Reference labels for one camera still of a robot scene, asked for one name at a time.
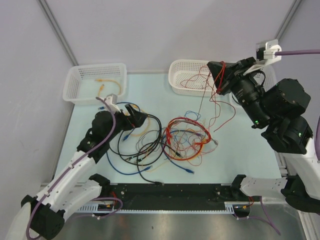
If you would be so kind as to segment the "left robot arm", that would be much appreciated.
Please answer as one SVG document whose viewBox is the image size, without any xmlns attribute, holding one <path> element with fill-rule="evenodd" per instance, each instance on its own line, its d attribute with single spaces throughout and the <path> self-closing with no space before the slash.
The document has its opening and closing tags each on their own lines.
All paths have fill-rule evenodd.
<svg viewBox="0 0 320 240">
<path fill-rule="evenodd" d="M 30 205 L 30 217 L 25 236 L 33 239 L 30 231 L 38 237 L 51 240 L 63 228 L 65 222 L 79 208 L 93 199 L 105 200 L 110 196 L 110 181 L 100 174 L 92 175 L 86 183 L 76 187 L 78 180 L 89 172 L 110 148 L 110 141 L 122 131 L 141 127 L 147 113 L 135 110 L 131 105 L 125 107 L 128 115 L 116 105 L 105 105 L 99 111 L 78 145 L 68 165 L 35 197 L 25 196 L 21 204 Z"/>
</svg>

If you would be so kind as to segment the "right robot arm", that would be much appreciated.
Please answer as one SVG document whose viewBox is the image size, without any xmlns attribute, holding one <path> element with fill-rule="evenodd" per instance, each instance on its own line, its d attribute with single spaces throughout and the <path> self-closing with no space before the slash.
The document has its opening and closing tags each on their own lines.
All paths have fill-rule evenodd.
<svg viewBox="0 0 320 240">
<path fill-rule="evenodd" d="M 320 212 L 320 143 L 303 117 L 311 97 L 298 80 L 284 78 L 269 90 L 254 76 L 262 72 L 253 57 L 236 63 L 207 63 L 216 92 L 232 94 L 244 109 L 253 129 L 261 129 L 270 147 L 295 169 L 295 175 L 273 179 L 237 175 L 231 196 L 282 199 L 296 210 Z"/>
</svg>

